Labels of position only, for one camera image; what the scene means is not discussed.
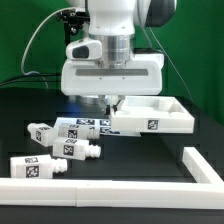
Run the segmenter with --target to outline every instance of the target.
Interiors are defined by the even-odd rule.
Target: small white object
[[[74,139],[99,139],[100,131],[89,125],[77,125],[71,123],[62,123],[59,126],[59,137]]]
[[[193,133],[194,120],[174,97],[126,96],[110,113],[112,131]]]
[[[31,123],[28,125],[27,129],[31,134],[31,139],[45,147],[52,146],[54,140],[58,137],[57,129],[44,123]]]
[[[12,157],[10,168],[12,178],[51,179],[53,173],[67,171],[67,161],[50,155]]]
[[[74,58],[73,50],[86,47],[89,50],[88,58]],[[66,48],[66,56],[71,60],[98,60],[102,57],[102,44],[98,40],[92,40],[86,37],[82,40],[74,41],[70,43]]]
[[[88,140],[59,137],[53,145],[53,156],[85,160],[86,157],[100,157],[101,148],[89,145]]]

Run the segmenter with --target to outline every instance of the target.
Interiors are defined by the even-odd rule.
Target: black table surface
[[[69,160],[68,171],[55,179],[194,182],[181,163],[184,146],[194,146],[224,177],[224,128],[188,100],[177,97],[195,117],[193,134],[142,134],[141,137],[101,136],[98,159]],[[10,177],[12,156],[51,154],[30,139],[29,123],[54,125],[57,117],[108,117],[99,106],[70,100],[58,90],[0,90],[0,177]],[[224,223],[222,210],[163,208],[76,208],[0,206],[2,223]]]

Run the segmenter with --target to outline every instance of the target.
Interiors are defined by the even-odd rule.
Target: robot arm
[[[65,95],[159,94],[164,56],[158,52],[134,53],[134,24],[164,25],[175,12],[176,0],[69,2],[85,9],[90,24],[87,37],[67,46],[62,92]]]

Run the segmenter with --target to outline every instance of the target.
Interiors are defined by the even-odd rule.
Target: green wall
[[[65,0],[0,1],[0,81],[3,81],[21,74],[23,51],[40,22],[68,4]],[[223,8],[223,0],[178,0],[174,18],[153,30],[184,78],[194,103],[224,125]],[[136,47],[145,47],[142,33],[138,28],[136,31]],[[63,25],[52,19],[32,45],[26,71],[60,72],[64,60]],[[163,69],[163,76],[162,94],[189,98],[169,63]]]

